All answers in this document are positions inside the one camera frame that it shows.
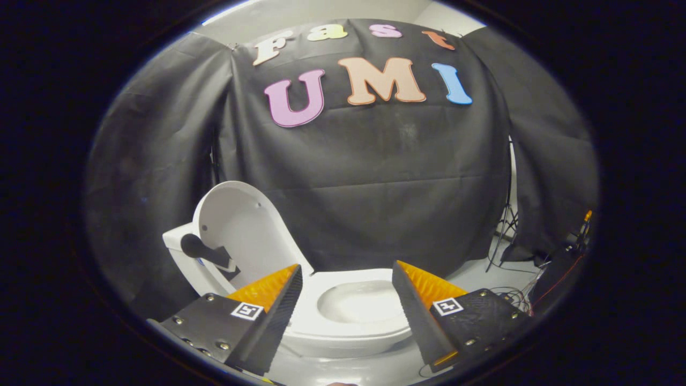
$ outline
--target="white toilet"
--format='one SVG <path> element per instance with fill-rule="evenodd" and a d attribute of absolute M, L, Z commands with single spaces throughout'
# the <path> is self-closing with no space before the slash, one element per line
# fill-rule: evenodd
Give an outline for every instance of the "white toilet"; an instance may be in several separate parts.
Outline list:
<path fill-rule="evenodd" d="M 217 268 L 186 256 L 180 246 L 195 234 L 233 259 Z M 303 270 L 303 290 L 281 345 L 301 356 L 353 358 L 386 351 L 411 335 L 391 284 L 391 269 L 317 272 L 305 259 L 275 206 L 238 181 L 216 185 L 198 203 L 193 222 L 163 234 L 179 269 L 200 295 L 226 296 L 292 264 Z M 221 272 L 240 273 L 229 282 Z"/>

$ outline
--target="wire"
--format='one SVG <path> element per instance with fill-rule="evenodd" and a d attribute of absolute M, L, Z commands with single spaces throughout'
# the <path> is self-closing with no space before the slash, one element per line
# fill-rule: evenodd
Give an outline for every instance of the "wire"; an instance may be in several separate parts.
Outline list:
<path fill-rule="evenodd" d="M 523 289 L 522 292 L 526 294 L 527 299 L 529 298 L 529 295 L 531 295 L 531 291 L 534 290 L 534 287 L 536 286 L 536 283 L 539 282 L 540 275 L 536 275 L 536 277 L 529 282 Z"/>
<path fill-rule="evenodd" d="M 433 378 L 433 377 L 436 376 L 436 375 L 432 375 L 432 376 L 422 375 L 422 370 L 424 370 L 428 365 L 429 365 L 429 364 L 427 363 L 426 365 L 422 366 L 422 367 L 419 369 L 419 371 L 417 372 L 417 374 L 419 374 L 420 377 L 422 377 L 422 378 Z"/>
<path fill-rule="evenodd" d="M 504 295 L 510 295 L 514 299 L 514 301 L 512 303 L 513 306 L 519 308 L 524 313 L 528 313 L 530 311 L 531 303 L 527 300 L 527 298 L 524 295 L 524 292 L 522 290 L 520 290 L 519 288 L 509 287 L 509 286 L 493 287 L 493 288 L 489 288 L 489 290 L 495 292 L 494 290 L 497 290 L 500 288 L 507 288 L 511 291 L 509 291 L 509 292 L 498 292 L 498 293 L 496 293 L 498 296 L 503 295 L 503 294 Z"/>
<path fill-rule="evenodd" d="M 545 259 L 543 259 L 543 263 L 542 263 L 541 265 L 539 265 L 539 268 L 541 268 L 542 266 L 546 265 L 546 264 L 547 264 L 546 262 L 548 261 L 548 259 L 550 259 L 550 256 L 554 255 L 555 253 L 558 253 L 558 252 L 559 252 L 562 248 L 564 248 L 564 247 L 566 247 L 566 245 L 562 244 L 561 246 L 559 246 L 559 247 L 553 249 L 552 252 L 548 252 L 548 254 L 545 255 Z"/>
<path fill-rule="evenodd" d="M 560 283 L 565 279 L 565 277 L 567 277 L 567 275 L 569 275 L 569 273 L 571 272 L 571 270 L 574 269 L 574 267 L 577 265 L 577 263 L 579 263 L 579 260 L 581 260 L 581 258 L 584 257 L 584 256 L 586 256 L 586 255 L 581 255 L 581 256 L 579 256 L 579 257 L 576 259 L 576 261 L 574 262 L 574 264 L 573 264 L 571 267 L 569 267 L 569 270 L 567 270 L 567 272 L 565 272 L 565 274 L 564 274 L 562 277 L 560 277 L 560 279 L 557 281 L 557 283 L 555 283 L 555 285 L 553 285 L 552 287 L 550 287 L 550 289 L 548 289 L 548 291 L 546 291 L 538 300 L 536 300 L 536 301 L 532 304 L 532 307 L 535 306 L 535 305 L 537 305 L 537 304 L 541 301 L 541 299 L 543 299 L 548 293 L 550 293 L 550 291 L 553 290 L 553 288 L 557 287 L 557 285 L 560 284 Z"/>
<path fill-rule="evenodd" d="M 489 256 L 489 257 L 488 257 L 488 260 L 490 261 L 491 264 L 493 263 L 493 257 Z M 533 273 L 533 274 L 535 274 L 535 275 L 537 274 L 537 272 L 524 271 L 524 270 L 521 270 L 521 269 L 503 268 L 503 267 L 501 267 L 501 266 L 499 266 L 499 265 L 497 265 L 497 264 L 493 264 L 493 265 L 494 265 L 495 267 L 497 267 L 497 268 L 504 269 L 505 271 L 517 271 L 517 272 Z"/>

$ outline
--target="pink letter u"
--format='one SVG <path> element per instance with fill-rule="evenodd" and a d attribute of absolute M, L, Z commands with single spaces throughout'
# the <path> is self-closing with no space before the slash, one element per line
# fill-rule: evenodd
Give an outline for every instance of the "pink letter u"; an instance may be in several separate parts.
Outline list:
<path fill-rule="evenodd" d="M 291 81 L 288 79 L 276 82 L 266 89 L 264 93 L 269 97 L 269 108 L 272 111 L 272 119 L 282 127 L 295 127 L 306 124 L 317 118 L 324 110 L 324 93 L 322 92 L 321 77 L 323 69 L 308 71 L 300 75 L 298 79 L 305 83 L 309 104 L 303 110 L 293 111 L 288 102 L 288 87 Z"/>

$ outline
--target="orange textured pad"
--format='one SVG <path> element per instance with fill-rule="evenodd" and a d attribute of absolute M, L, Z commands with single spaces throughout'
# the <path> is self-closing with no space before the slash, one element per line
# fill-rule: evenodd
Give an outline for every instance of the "orange textured pad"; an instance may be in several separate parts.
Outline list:
<path fill-rule="evenodd" d="M 438 300 L 466 295 L 467 291 L 408 263 L 398 260 L 398 264 L 410 278 L 419 298 L 428 310 Z"/>
<path fill-rule="evenodd" d="M 268 313 L 274 300 L 276 300 L 276 297 L 279 296 L 279 293 L 283 289 L 283 285 L 286 284 L 286 281 L 288 281 L 288 278 L 291 277 L 293 271 L 295 271 L 297 267 L 298 264 L 293 264 L 280 271 L 274 272 L 252 284 L 248 284 L 227 296 L 227 298 L 263 306 L 264 311 Z"/>

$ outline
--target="black fabric curtain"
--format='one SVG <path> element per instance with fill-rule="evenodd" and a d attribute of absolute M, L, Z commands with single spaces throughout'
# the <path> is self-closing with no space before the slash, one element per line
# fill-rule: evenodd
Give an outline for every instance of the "black fabric curtain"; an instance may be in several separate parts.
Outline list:
<path fill-rule="evenodd" d="M 488 67 L 508 106 L 519 210 L 511 248 L 524 251 L 521 257 L 549 253 L 579 231 L 589 210 L 600 215 L 591 125 L 550 72 L 493 28 L 462 42 Z"/>
<path fill-rule="evenodd" d="M 348 36 L 306 39 L 332 23 Z M 374 36 L 374 24 L 403 36 Z M 400 259 L 446 276 L 484 258 L 505 202 L 508 135 L 518 167 L 517 242 L 547 248 L 585 214 L 589 169 L 577 165 L 589 163 L 587 125 L 568 99 L 539 91 L 559 86 L 490 29 L 456 38 L 344 19 L 290 30 L 279 55 L 258 66 L 255 44 L 279 31 L 231 48 L 189 33 L 151 59 L 103 119 L 86 172 L 87 232 L 104 274 L 140 316 L 164 319 L 197 297 L 162 233 L 190 222 L 221 181 L 263 191 L 317 271 L 390 268 Z M 349 104 L 351 81 L 338 61 L 353 57 L 379 70 L 389 58 L 411 60 L 426 100 Z M 447 99 L 434 63 L 457 69 L 471 104 Z M 298 77 L 314 69 L 325 72 L 323 111 L 279 126 L 265 88 L 290 80 L 290 108 L 299 111 L 309 97 Z"/>

